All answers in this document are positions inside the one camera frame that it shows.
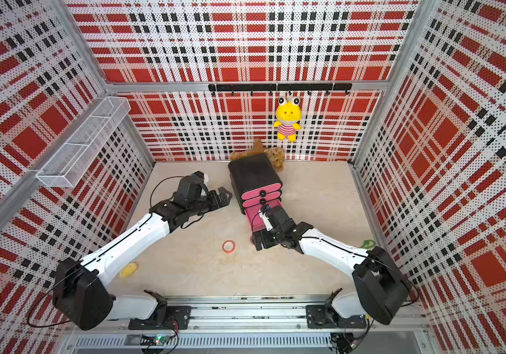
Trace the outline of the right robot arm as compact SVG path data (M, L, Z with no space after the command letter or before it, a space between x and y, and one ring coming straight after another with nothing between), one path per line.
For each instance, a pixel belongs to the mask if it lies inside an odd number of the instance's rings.
M252 217L252 224L260 226L252 234L258 251L282 246L319 259L351 277L354 291L337 289L326 300L324 313L330 324L368 315L389 325L410 298L410 282L379 246L366 250L344 244L306 222L295 223L281 206L263 206Z

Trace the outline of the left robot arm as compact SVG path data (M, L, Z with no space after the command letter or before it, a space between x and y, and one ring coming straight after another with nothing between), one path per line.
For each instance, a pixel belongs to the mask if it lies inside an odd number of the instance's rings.
M151 204L140 221L112 242L80 260L61 261L52 290L53 306L82 330L123 319L135 330L159 327L167 315L163 296L154 291L113 295L109 284L148 247L188 227L192 217L229 206L231 199L232 193L223 187L209 190L207 176L200 171L182 177L169 199Z

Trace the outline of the black drawer cabinet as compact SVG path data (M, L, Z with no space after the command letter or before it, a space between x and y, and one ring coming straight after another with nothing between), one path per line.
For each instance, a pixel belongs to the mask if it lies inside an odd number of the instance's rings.
M242 206L244 201L241 199L242 193L269 184L282 184L277 171L264 153L232 161L228 169L233 191L244 215L246 209Z

